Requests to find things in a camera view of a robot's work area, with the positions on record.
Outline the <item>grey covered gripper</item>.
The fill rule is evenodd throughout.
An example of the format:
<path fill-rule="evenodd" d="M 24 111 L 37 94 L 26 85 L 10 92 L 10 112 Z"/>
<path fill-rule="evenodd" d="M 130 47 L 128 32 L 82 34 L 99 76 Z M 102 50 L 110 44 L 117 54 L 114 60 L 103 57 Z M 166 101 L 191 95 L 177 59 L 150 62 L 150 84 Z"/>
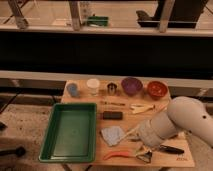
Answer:
<path fill-rule="evenodd" d="M 135 155 L 144 155 L 150 151 L 150 148 L 161 145 L 164 141 L 177 135 L 179 128 L 169 119 L 166 112 L 160 112 L 151 119 L 143 120 L 138 127 L 127 131 L 119 141 L 122 141 L 138 129 L 139 138 L 146 145 L 141 145 Z"/>

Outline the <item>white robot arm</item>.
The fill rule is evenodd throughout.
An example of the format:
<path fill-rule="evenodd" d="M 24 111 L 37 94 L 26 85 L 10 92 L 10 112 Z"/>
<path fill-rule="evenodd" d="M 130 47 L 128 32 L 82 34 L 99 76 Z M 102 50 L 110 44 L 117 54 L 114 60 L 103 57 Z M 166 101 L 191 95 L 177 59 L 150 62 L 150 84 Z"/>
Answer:
<path fill-rule="evenodd" d="M 165 110 L 141 120 L 125 136 L 137 133 L 138 139 L 154 150 L 183 131 L 193 134 L 213 148 L 213 117 L 200 100 L 176 97 L 168 103 Z"/>

